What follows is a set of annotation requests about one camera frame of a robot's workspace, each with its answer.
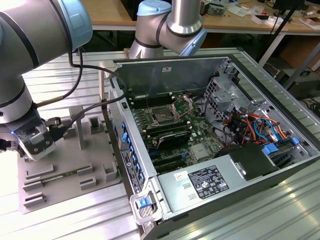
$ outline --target electronic device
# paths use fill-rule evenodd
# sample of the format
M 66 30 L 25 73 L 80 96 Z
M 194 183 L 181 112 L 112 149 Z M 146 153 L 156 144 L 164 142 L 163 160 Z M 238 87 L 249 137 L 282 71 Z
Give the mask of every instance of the electronic device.
M 137 21 L 137 12 L 139 8 L 139 4 L 143 0 L 121 0 L 123 6 L 125 7 L 127 13 L 129 14 L 132 21 Z M 172 3 L 172 0 L 163 0 L 167 3 Z
M 273 4 L 272 8 L 279 10 L 274 12 L 273 14 L 276 17 L 280 17 L 282 19 L 286 18 L 286 11 L 291 10 L 296 5 L 296 0 L 276 0 Z M 304 4 L 304 1 L 296 8 L 296 11 L 305 11 L 308 9 L 308 6 Z
M 107 111 L 143 239 L 271 188 L 320 158 L 315 136 L 233 55 L 114 62 L 130 91 Z M 112 85 L 111 99 L 122 94 Z
M 276 80 L 285 85 L 296 69 L 283 69 L 276 76 Z M 287 89 L 296 99 L 307 99 L 320 96 L 320 76 L 306 68 Z

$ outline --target cable connector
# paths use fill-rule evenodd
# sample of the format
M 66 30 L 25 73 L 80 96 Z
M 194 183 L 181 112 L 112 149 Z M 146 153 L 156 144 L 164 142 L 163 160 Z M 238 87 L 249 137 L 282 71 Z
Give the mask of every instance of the cable connector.
M 54 142 L 56 142 L 59 139 L 62 139 L 64 137 L 64 135 L 67 134 L 67 130 L 68 130 L 67 127 L 61 124 L 58 127 L 52 128 L 49 131 L 49 134 L 50 134 L 52 140 Z

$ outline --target warning label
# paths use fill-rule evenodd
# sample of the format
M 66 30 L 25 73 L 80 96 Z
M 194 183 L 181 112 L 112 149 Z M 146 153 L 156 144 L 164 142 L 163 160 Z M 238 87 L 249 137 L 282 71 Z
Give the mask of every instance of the warning label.
M 229 189 L 215 165 L 188 174 L 199 198 L 206 199 Z

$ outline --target table leg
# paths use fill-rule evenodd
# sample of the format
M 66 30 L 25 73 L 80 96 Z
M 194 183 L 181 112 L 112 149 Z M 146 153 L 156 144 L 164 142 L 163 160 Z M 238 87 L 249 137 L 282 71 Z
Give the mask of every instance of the table leg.
M 279 35 L 276 36 L 273 43 L 270 45 L 268 50 L 265 52 L 265 54 L 263 55 L 263 57 L 259 61 L 259 65 L 261 67 L 263 67 L 266 64 L 266 62 L 271 57 L 271 55 L 274 53 L 274 51 L 276 50 L 276 48 L 278 47 L 278 45 L 280 44 L 280 42 L 282 41 L 282 39 L 284 38 L 285 35 L 286 35 L 285 33 L 279 33 Z

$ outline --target blue latch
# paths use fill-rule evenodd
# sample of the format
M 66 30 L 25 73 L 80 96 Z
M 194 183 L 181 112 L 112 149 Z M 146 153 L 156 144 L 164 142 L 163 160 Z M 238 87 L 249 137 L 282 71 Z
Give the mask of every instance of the blue latch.
M 132 159 L 133 159 L 133 164 L 136 165 L 138 162 L 138 158 L 135 154 L 132 155 Z
M 124 143 L 126 140 L 127 140 L 127 137 L 128 137 L 128 133 L 124 133 L 123 136 L 122 136 L 122 142 Z
M 144 174 L 141 172 L 139 176 L 140 176 L 140 180 L 143 182 L 145 180 Z
M 152 205 L 150 197 L 144 197 L 137 201 L 139 209 L 143 209 Z
M 294 145 L 298 145 L 300 143 L 299 139 L 296 138 L 296 137 L 292 138 L 292 142 L 293 142 Z
M 279 149 L 276 147 L 276 145 L 274 143 L 270 143 L 268 145 L 265 145 L 264 148 L 263 148 L 263 151 L 266 154 L 271 154 L 271 153 L 274 153 L 274 152 L 276 152 L 278 150 Z
M 140 164 L 138 163 L 135 167 L 135 171 L 139 174 L 140 171 L 141 171 L 141 167 L 140 167 Z

